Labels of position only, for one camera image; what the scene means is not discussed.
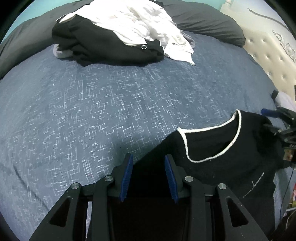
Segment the person's right hand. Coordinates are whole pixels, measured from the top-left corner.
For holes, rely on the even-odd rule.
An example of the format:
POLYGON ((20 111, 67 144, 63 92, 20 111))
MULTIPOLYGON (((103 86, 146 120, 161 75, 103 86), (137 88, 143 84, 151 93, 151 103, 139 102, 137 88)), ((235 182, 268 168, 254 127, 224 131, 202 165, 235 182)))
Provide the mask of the person's right hand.
POLYGON ((283 159, 295 164, 295 149, 285 148, 283 159))

